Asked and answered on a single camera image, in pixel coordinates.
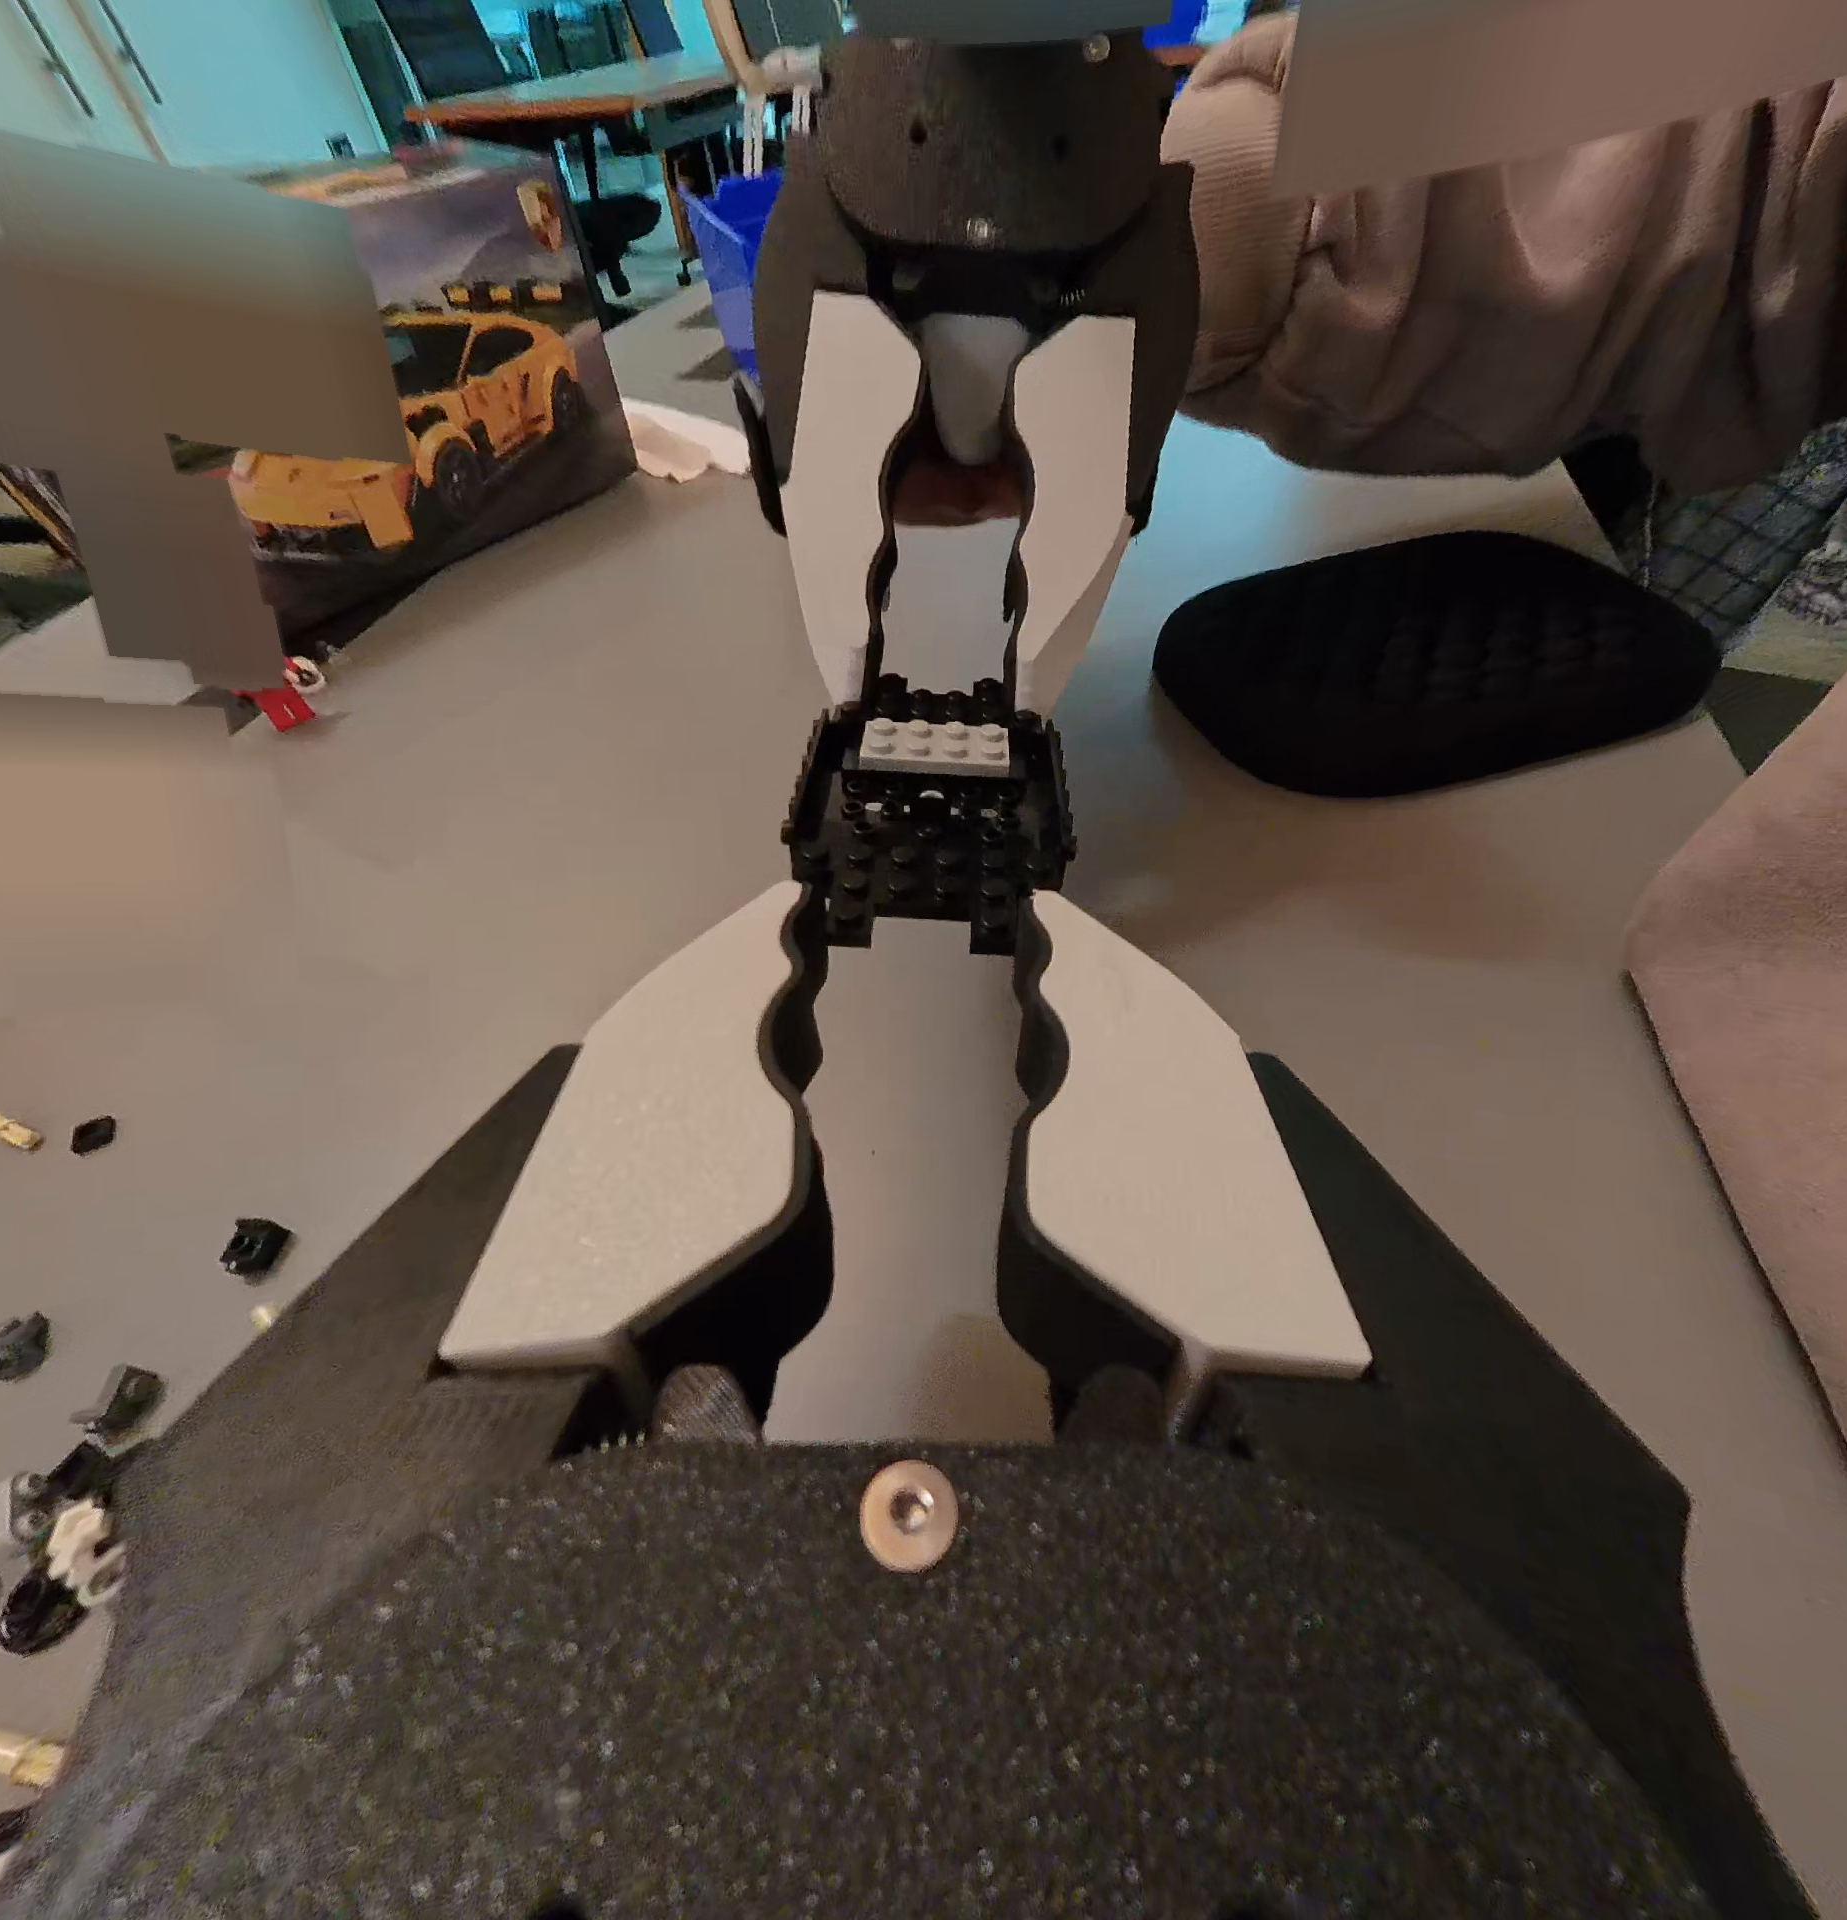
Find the person's plaid trousers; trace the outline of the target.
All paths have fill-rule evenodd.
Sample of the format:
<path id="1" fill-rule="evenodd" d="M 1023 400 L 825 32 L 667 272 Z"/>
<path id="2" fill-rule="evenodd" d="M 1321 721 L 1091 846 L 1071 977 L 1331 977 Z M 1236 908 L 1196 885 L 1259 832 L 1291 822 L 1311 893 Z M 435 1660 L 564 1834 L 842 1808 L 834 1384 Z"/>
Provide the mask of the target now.
<path id="1" fill-rule="evenodd" d="M 1847 421 L 1816 427 L 1746 488 L 1644 488 L 1615 534 L 1620 568 L 1728 658 L 1765 609 L 1847 633 Z"/>

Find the wooden office table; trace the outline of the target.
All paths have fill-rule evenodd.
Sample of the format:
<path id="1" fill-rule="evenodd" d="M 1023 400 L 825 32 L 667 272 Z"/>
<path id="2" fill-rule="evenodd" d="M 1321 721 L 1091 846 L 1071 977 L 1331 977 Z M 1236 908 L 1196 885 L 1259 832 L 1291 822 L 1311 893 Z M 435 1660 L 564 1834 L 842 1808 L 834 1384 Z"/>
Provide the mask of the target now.
<path id="1" fill-rule="evenodd" d="M 741 81 L 721 58 L 619 58 L 585 62 L 540 81 L 421 101 L 405 125 L 510 140 L 510 133 L 585 133 L 585 130 L 642 130 L 649 152 L 697 148 L 745 125 Z"/>

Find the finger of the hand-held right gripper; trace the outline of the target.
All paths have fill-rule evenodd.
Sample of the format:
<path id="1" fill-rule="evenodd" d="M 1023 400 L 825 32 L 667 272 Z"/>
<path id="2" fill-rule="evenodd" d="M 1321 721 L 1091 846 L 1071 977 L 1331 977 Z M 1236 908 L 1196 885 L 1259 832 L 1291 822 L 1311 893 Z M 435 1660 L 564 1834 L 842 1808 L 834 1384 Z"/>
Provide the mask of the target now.
<path id="1" fill-rule="evenodd" d="M 1131 542 L 1131 314 L 1071 314 L 1010 374 L 1023 534 L 1010 553 L 1010 699 L 1056 708 Z"/>
<path id="2" fill-rule="evenodd" d="M 888 470 L 924 371 L 888 306 L 815 293 L 784 478 L 784 548 L 825 703 L 855 703 L 888 621 Z"/>

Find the red toy minifigure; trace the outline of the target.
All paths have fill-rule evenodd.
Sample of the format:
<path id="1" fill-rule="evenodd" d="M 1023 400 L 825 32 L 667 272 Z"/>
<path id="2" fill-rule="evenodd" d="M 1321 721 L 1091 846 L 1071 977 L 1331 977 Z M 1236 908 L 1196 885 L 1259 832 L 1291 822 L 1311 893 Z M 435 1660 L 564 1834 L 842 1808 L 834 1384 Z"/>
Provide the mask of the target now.
<path id="1" fill-rule="evenodd" d="M 250 703 L 276 731 L 309 725 L 325 691 L 326 675 L 316 658 L 282 658 L 272 689 L 232 689 L 232 699 Z"/>

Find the pile of loose toy bricks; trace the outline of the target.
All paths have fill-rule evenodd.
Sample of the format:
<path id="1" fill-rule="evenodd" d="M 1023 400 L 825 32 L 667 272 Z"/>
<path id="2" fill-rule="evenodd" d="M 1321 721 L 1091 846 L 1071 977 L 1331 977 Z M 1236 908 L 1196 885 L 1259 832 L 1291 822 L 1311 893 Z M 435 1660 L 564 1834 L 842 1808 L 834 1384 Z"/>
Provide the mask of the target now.
<path id="1" fill-rule="evenodd" d="M 296 1235 L 272 1214 L 241 1214 L 225 1242 L 229 1280 L 265 1280 L 290 1255 Z M 47 1312 L 0 1324 L 0 1381 L 28 1381 L 47 1359 Z M 0 1597 L 0 1651 L 28 1660 L 60 1651 L 83 1620 L 95 1620 L 122 1586 L 117 1537 L 117 1478 L 137 1453 L 137 1433 L 162 1404 L 162 1371 L 117 1359 L 95 1398 L 79 1408 L 79 1443 L 47 1475 L 0 1478 L 0 1560 L 18 1579 Z M 26 1808 L 0 1808 L 0 1867 L 28 1834 L 33 1799 L 54 1785 L 67 1741 L 0 1732 L 0 1780 L 28 1793 Z"/>

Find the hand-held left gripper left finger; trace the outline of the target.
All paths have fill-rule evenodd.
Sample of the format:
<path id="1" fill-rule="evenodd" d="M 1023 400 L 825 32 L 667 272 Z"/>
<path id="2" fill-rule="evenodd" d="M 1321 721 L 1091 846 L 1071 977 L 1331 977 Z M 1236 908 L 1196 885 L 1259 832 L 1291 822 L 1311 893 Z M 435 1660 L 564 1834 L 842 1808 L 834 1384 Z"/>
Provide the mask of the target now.
<path id="1" fill-rule="evenodd" d="M 442 1359 L 775 1371 L 834 1303 L 809 1123 L 822 893 L 779 878 L 619 994 L 502 1196 Z"/>

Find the blue plastic storage bin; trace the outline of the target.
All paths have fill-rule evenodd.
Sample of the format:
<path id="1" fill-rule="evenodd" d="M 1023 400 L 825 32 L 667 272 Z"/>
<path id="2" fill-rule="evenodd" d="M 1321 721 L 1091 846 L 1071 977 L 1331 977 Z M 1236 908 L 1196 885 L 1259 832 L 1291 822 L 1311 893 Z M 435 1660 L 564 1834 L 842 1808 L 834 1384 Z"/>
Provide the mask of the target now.
<path id="1" fill-rule="evenodd" d="M 779 202 L 779 179 L 784 179 L 784 168 L 769 162 L 764 178 L 721 178 L 714 191 L 679 191 L 692 239 L 697 239 L 697 263 L 707 283 L 707 308 L 714 308 L 721 346 L 728 346 L 733 371 L 745 371 L 752 379 L 764 379 L 758 259 L 764 259 L 764 231 Z"/>

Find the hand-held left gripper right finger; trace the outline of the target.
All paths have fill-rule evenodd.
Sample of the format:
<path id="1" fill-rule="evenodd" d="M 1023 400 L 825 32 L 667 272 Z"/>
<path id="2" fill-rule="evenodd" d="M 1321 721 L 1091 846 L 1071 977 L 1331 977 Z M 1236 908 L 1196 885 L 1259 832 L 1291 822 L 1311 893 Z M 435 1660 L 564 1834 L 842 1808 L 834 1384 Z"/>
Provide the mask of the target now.
<path id="1" fill-rule="evenodd" d="M 1115 927 L 1031 893 L 1001 1324 L 1056 1381 L 1358 1381 L 1371 1342 L 1236 1025 Z"/>

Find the person's right forearm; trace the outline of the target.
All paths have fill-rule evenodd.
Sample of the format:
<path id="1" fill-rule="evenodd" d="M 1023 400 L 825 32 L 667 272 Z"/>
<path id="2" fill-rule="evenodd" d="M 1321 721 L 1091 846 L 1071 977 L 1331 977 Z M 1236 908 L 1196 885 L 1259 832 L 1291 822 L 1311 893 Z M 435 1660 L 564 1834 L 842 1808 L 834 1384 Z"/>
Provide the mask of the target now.
<path id="1" fill-rule="evenodd" d="M 1634 439 L 1726 493 L 1847 421 L 1847 78 L 1556 158 L 1273 202 L 1294 15 L 1224 32 L 1159 152 L 1196 168 L 1181 411 L 1285 466 L 1529 478 Z"/>

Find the black mesh chair cushion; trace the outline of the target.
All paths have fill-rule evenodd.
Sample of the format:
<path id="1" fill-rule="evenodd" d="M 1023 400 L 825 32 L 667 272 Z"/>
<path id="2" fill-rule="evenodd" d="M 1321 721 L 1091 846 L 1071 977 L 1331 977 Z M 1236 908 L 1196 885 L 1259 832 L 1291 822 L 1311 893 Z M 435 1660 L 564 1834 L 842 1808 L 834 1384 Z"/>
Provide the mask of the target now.
<path id="1" fill-rule="evenodd" d="M 1182 601 L 1151 675 L 1247 782 L 1412 800 L 1660 731 L 1718 643 L 1569 548 L 1425 534 Z"/>

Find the grey desk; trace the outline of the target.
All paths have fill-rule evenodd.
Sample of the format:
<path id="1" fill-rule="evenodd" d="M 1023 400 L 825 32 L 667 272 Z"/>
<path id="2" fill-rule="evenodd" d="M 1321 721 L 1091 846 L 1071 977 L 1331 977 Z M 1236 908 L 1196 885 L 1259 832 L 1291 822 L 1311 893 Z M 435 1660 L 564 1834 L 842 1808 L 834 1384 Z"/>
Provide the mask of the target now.
<path id="1" fill-rule="evenodd" d="M 1063 699 L 1065 898 L 1291 1062 L 1691 1486 L 1718 1718 L 1816 1914 L 1847 1914 L 1847 1448 L 1627 981 L 1627 923 L 1742 788 L 1711 717 L 1412 804 L 1246 782 L 1151 689 L 1192 594 L 1438 530 L 1601 560 L 1579 488 L 1355 480 L 1172 421 L 1151 534 Z M 168 1417 L 540 1053 L 779 874 L 815 721 L 784 548 L 741 480 L 615 493 L 382 614 L 326 721 L 232 731 L 276 782 L 290 997 L 0 1022 L 0 1478 L 109 1359 Z M 72 1154 L 72 1129 L 117 1137 Z M 296 1235 L 229 1280 L 241 1214 Z"/>

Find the black toy brick car chassis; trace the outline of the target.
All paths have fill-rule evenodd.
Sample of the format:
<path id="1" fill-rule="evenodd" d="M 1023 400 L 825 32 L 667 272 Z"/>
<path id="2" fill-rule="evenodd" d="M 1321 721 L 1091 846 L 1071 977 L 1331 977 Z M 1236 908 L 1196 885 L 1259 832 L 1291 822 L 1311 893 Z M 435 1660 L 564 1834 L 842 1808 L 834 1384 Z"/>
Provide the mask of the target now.
<path id="1" fill-rule="evenodd" d="M 822 898 L 825 946 L 881 923 L 963 923 L 966 948 L 1016 948 L 1031 893 L 1071 865 L 1063 731 L 1010 678 L 909 689 L 815 717 L 784 811 L 789 878 Z"/>

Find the toy set box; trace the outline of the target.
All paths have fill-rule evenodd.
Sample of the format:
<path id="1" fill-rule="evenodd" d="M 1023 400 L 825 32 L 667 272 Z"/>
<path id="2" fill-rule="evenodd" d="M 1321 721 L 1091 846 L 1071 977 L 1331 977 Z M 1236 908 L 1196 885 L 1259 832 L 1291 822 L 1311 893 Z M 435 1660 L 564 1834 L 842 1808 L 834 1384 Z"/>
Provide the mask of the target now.
<path id="1" fill-rule="evenodd" d="M 435 140 L 257 168 L 333 206 L 378 285 L 405 455 L 168 439 L 229 480 L 296 658 L 333 658 L 443 566 L 632 478 L 594 246 L 547 152 Z"/>

